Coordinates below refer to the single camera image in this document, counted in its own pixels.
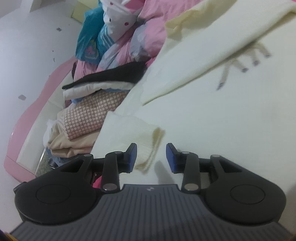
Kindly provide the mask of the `cream white fleece sweater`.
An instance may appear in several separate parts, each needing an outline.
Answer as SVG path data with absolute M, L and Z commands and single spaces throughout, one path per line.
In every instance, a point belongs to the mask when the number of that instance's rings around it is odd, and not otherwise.
M 122 184 L 181 184 L 167 143 L 236 162 L 295 198 L 295 1 L 237 1 L 166 48 L 107 115 L 96 158 L 138 146 Z

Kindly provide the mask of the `pink floral bed blanket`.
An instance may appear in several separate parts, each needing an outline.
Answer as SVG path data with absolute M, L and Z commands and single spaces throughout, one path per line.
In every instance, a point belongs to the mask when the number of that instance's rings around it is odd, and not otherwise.
M 101 188 L 101 180 L 102 180 L 102 177 L 98 177 L 95 182 L 92 184 L 92 187 L 95 188 L 95 189 L 100 189 Z

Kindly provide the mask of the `pink padded headboard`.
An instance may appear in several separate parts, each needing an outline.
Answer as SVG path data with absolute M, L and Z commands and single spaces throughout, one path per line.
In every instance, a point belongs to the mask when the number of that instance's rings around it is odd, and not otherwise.
M 65 107 L 61 86 L 71 80 L 76 59 L 61 64 L 52 72 L 38 98 L 18 119 L 11 134 L 4 169 L 19 182 L 35 178 L 38 163 L 43 155 L 43 135 L 49 119 Z

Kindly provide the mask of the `black folded garment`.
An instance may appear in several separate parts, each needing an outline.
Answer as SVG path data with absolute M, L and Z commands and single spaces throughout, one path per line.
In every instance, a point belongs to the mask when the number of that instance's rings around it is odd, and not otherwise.
M 62 86 L 63 90 L 76 87 L 80 84 L 99 83 L 99 82 L 128 82 L 132 84 L 138 83 L 147 70 L 145 61 L 130 62 L 116 68 L 107 69 L 101 72 L 85 75 L 77 81 Z

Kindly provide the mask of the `pink patterned duvet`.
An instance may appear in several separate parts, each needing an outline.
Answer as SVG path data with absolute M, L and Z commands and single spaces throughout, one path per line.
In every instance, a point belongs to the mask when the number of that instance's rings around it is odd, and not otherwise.
M 99 1 L 85 13 L 77 40 L 74 80 L 145 61 L 151 65 L 167 37 L 165 23 L 199 1 Z

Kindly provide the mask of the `stack of folded clothes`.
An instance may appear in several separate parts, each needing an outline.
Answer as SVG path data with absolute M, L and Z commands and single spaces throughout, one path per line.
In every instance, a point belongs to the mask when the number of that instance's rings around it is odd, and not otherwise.
M 51 168 L 60 167 L 77 156 L 89 154 L 109 111 L 114 111 L 130 88 L 99 87 L 78 99 L 48 120 L 43 145 Z

